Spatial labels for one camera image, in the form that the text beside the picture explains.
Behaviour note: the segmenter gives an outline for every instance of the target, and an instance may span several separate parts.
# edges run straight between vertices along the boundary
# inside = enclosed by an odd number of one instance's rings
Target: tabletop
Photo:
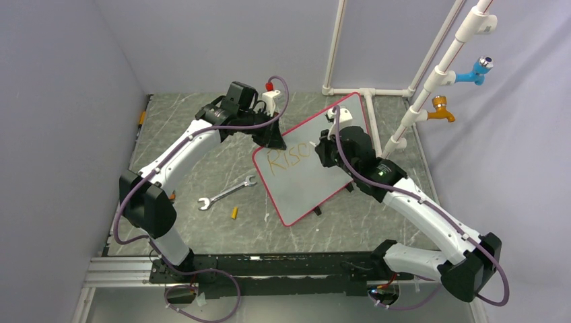
[[[157,158],[186,130],[198,110],[219,95],[221,93],[153,95],[133,152],[131,169],[138,171]],[[282,132],[341,98],[320,93],[292,93],[290,96],[290,105],[280,119]],[[373,100],[380,139],[384,144],[399,125],[406,111],[405,103],[402,98],[390,96]],[[405,138],[407,148],[394,152],[391,159],[432,197],[431,181],[417,137],[408,131]],[[256,148],[249,136],[236,133],[204,155],[180,181],[175,190],[175,226],[195,253],[371,251],[385,239],[416,248],[436,249],[434,243],[404,216],[358,188],[353,192],[342,190],[321,206],[322,215],[311,213],[291,227],[283,226],[261,184],[227,196],[208,211],[198,210],[201,197],[214,196],[248,175],[255,175],[259,180],[252,161]],[[234,207],[238,207],[236,219],[231,218]],[[141,232],[122,218],[119,233],[126,239]],[[108,255],[143,255],[150,250],[144,240],[126,246],[112,241]]]

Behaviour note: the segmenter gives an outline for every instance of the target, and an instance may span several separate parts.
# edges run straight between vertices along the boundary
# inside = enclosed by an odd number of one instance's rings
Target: blue tap handle
[[[474,82],[475,85],[482,85],[485,80],[484,74],[489,72],[492,67],[494,67],[494,62],[491,58],[480,57],[476,63],[474,63],[470,73],[456,74],[456,81],[454,83]]]

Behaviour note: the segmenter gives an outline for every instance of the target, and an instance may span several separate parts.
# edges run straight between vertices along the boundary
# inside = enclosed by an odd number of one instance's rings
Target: wrench
[[[233,192],[236,192],[237,190],[241,189],[242,187],[246,187],[246,186],[254,186],[256,184],[256,182],[252,182],[252,178],[254,176],[250,175],[248,177],[246,177],[246,180],[244,182],[241,182],[240,184],[233,186],[225,191],[223,191],[222,193],[216,195],[215,197],[212,198],[207,198],[207,197],[203,197],[200,198],[198,201],[200,202],[204,202],[204,205],[202,207],[199,207],[199,210],[201,211],[206,211],[208,209],[210,209],[210,207],[212,206],[212,204],[214,204],[214,202],[227,197],[228,195],[232,194]]]

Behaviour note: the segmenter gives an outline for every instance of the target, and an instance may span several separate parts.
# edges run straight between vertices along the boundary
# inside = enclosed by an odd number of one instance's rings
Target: orange tap handle
[[[448,122],[454,122],[456,118],[448,110],[446,110],[446,96],[435,96],[432,99],[432,106],[436,112],[429,112],[429,119],[447,119]]]

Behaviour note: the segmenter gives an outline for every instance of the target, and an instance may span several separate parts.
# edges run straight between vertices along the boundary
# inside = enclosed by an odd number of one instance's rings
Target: pvc pipe frame
[[[442,60],[440,60],[440,63],[434,68],[432,73],[424,82],[422,91],[407,111],[405,117],[403,117],[403,121],[401,121],[399,128],[384,146],[384,151],[381,155],[382,158],[388,158],[391,153],[399,147],[399,141],[405,134],[406,130],[412,125],[410,122],[404,122],[407,119],[407,114],[418,113],[430,94],[440,86],[442,81],[446,78],[446,72],[448,71],[450,64],[452,64],[452,61],[456,58],[464,44],[470,41],[471,37],[478,32],[478,29],[482,25],[482,20],[487,19],[487,11],[490,8],[492,1],[493,0],[479,0],[476,6],[472,7],[470,13],[458,28],[455,38],[444,54]]]
[[[327,70],[325,71],[325,80],[323,82],[322,94],[324,96],[333,95],[348,95],[354,92],[358,92],[360,95],[364,96],[365,103],[367,105],[367,115],[369,118],[369,123],[371,126],[373,145],[377,156],[381,156],[382,146],[380,144],[380,137],[378,134],[378,129],[376,125],[376,117],[374,115],[374,105],[372,101],[373,96],[402,96],[404,98],[410,98],[415,92],[416,86],[420,79],[425,75],[428,65],[432,62],[436,51],[440,48],[442,41],[448,34],[450,27],[454,23],[454,20],[458,16],[458,13],[464,6],[466,0],[456,0],[454,5],[450,9],[444,23],[440,27],[438,34],[436,35],[434,41],[428,53],[424,57],[422,64],[420,65],[411,85],[407,89],[373,89],[373,88],[359,88],[359,89],[335,89],[331,87],[331,78],[333,75],[333,67],[335,65],[335,57],[337,56],[337,48],[339,47],[339,38],[341,35],[341,28],[343,27],[343,17],[345,15],[345,8],[347,7],[346,0],[339,0],[339,5],[337,7],[337,16],[335,17],[335,27],[333,29],[333,39],[331,41],[331,47],[329,49],[329,58],[327,60]]]

